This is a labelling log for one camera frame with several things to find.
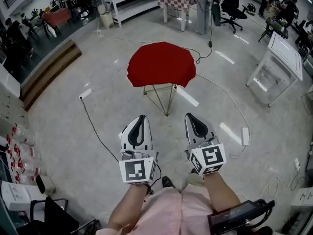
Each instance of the black device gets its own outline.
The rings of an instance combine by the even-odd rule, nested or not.
[[[238,235],[244,234],[243,231],[249,231],[263,224],[274,206],[273,200],[268,203],[264,199],[255,202],[248,200],[232,208],[208,215],[211,234],[219,235],[231,230],[237,230]],[[247,225],[249,221],[263,214],[265,214],[264,218],[259,223]]]

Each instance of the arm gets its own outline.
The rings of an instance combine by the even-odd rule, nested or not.
[[[125,227],[122,234],[129,233],[140,217],[146,193],[147,187],[145,185],[131,185],[112,212],[108,228],[119,231]]]
[[[207,188],[213,208],[217,211],[223,211],[240,204],[239,198],[225,183],[218,172],[203,176],[204,185]]]

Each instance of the wall outlet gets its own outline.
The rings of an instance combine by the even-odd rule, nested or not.
[[[86,90],[84,93],[82,93],[82,94],[79,96],[79,99],[80,99],[80,100],[83,100],[86,96],[88,96],[89,94],[91,94],[91,92],[92,92],[91,89]]]
[[[298,159],[295,159],[293,164],[295,165],[297,171],[299,171],[299,170],[300,170],[300,163],[299,163],[299,160],[298,160]]]
[[[249,129],[247,127],[241,128],[241,143],[242,145],[250,144]]]

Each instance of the shoe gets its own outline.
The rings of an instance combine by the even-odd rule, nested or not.
[[[163,185],[163,188],[165,188],[165,187],[175,188],[172,181],[169,179],[169,177],[166,177],[166,176],[162,177],[162,185]]]
[[[260,13],[258,13],[258,15],[260,16],[260,18],[265,19],[265,17],[263,15],[261,15]]]
[[[195,168],[193,168],[190,173],[196,173],[199,175],[199,173],[197,172],[197,170]]]

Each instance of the drawer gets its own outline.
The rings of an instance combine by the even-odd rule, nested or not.
[[[313,206],[313,187],[309,188],[302,205]]]
[[[302,206],[304,200],[307,198],[309,189],[311,188],[300,188],[291,205]]]

